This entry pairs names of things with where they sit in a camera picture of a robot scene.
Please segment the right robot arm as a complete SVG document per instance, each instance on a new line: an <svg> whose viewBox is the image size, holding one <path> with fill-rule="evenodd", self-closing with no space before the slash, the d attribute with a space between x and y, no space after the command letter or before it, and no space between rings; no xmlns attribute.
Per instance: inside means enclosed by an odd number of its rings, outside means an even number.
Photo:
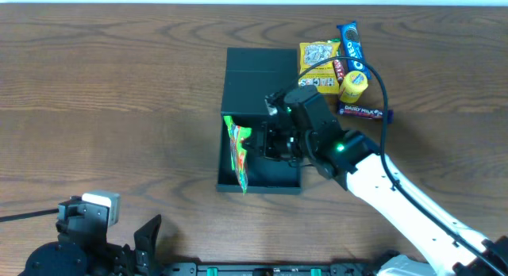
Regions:
<svg viewBox="0 0 508 276"><path fill-rule="evenodd" d="M493 242L447 213L389 159L384 144L344 130L313 86L279 90L265 98L269 114L245 147L273 161L308 160L326 179L381 213L424 256L411 264L400 255L377 274L505 275L507 238Z"/></svg>

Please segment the yellow round candy tub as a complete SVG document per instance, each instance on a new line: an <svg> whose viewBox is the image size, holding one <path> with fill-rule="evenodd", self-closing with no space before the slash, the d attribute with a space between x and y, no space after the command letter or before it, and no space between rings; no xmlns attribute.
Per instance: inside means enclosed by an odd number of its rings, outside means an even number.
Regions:
<svg viewBox="0 0 508 276"><path fill-rule="evenodd" d="M340 86L339 100L343 103L355 103L367 88L367 76L361 71L350 71Z"/></svg>

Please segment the green Haribo gummy bag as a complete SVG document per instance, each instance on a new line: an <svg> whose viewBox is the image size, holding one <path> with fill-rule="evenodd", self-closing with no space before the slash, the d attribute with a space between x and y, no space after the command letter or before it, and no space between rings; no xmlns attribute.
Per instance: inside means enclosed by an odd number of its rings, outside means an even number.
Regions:
<svg viewBox="0 0 508 276"><path fill-rule="evenodd" d="M241 192L246 194L248 190L248 152L243 148L243 143L251 136L252 129L235 124L232 116L224 116L223 121L225 122L229 136L231 167L235 172L237 181L241 187Z"/></svg>

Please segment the black gift box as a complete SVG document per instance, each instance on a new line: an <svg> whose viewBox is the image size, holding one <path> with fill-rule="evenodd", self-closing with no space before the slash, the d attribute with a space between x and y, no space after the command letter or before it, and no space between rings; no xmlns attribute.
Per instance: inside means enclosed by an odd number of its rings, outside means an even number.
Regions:
<svg viewBox="0 0 508 276"><path fill-rule="evenodd" d="M228 48L221 115L231 116L258 137L267 127L265 96L297 76L298 53L283 48ZM247 191L251 194L297 195L302 191L296 165L265 159L259 152L246 155Z"/></svg>

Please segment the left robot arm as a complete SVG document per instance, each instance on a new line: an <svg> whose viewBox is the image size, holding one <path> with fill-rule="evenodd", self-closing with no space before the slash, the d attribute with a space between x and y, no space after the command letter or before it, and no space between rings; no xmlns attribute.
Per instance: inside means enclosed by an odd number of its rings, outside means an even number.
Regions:
<svg viewBox="0 0 508 276"><path fill-rule="evenodd" d="M23 275L159 275L156 240L161 215L135 231L135 247L107 242L108 228L118 222L121 196L104 190L84 193L58 204L58 240L28 257Z"/></svg>

